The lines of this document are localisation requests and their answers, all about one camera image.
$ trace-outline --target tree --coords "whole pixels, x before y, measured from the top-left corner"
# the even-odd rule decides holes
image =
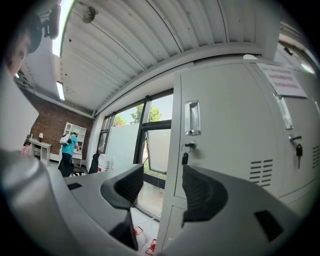
[[[140,122],[143,107],[144,107],[143,105],[139,105],[136,107],[135,113],[131,113],[131,117],[133,118],[133,121],[130,122],[130,124],[136,124]],[[152,105],[149,113],[149,122],[159,121],[161,116],[162,116],[162,113],[160,112],[160,109]]]
[[[113,126],[124,126],[127,124],[127,120],[124,119],[121,115],[117,114],[114,119]]]

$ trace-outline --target red brick wall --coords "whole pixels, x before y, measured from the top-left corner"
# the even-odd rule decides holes
[[[38,140],[39,133],[43,133],[43,142],[52,145],[52,154],[59,155],[59,150],[61,148],[59,141],[64,134],[67,122],[86,128],[84,144],[82,148],[82,159],[86,159],[89,138],[94,120],[48,102],[30,92],[23,91],[23,93],[39,112],[39,116],[31,128],[33,137]]]

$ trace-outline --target locker door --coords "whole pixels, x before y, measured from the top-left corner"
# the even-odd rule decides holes
[[[285,141],[285,173],[281,195],[296,191],[313,181],[319,173],[320,116],[313,100],[320,99],[319,81],[314,76],[296,71],[295,77],[305,90],[308,98],[286,97],[285,102],[293,122],[293,136],[302,136],[303,156],[298,168],[295,144]]]
[[[320,84],[314,75],[303,71],[294,71],[294,76],[308,98],[284,97],[293,122],[293,129],[286,130],[280,108],[273,95],[275,90],[259,67],[256,64],[252,64],[252,67],[263,80],[263,93],[269,105],[276,109],[277,115],[274,116],[274,122],[282,133],[278,139],[278,149],[281,149],[279,160],[283,161],[282,168],[284,169],[283,182],[279,184],[279,196],[281,197],[304,187],[319,173],[320,118],[313,99],[320,100]],[[300,169],[298,169],[296,145],[290,142],[289,135],[302,136],[303,157]]]
[[[185,104],[198,100],[200,135],[185,134]],[[273,192],[277,140],[263,93],[243,63],[190,70],[181,75],[180,145],[197,142],[188,164],[246,179]],[[182,189],[182,155],[175,195]]]

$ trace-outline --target table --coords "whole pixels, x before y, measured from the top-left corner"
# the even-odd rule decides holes
[[[48,143],[40,142],[37,139],[29,139],[30,145],[30,152],[31,156],[35,155],[35,145],[40,146],[40,161],[45,164],[46,166],[50,165],[50,153],[51,153],[51,145]]]

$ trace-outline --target ventilation slot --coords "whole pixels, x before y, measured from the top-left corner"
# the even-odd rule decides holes
[[[267,187],[271,184],[273,160],[253,161],[250,165],[249,181]]]
[[[312,168],[316,168],[319,165],[319,146],[312,148]]]

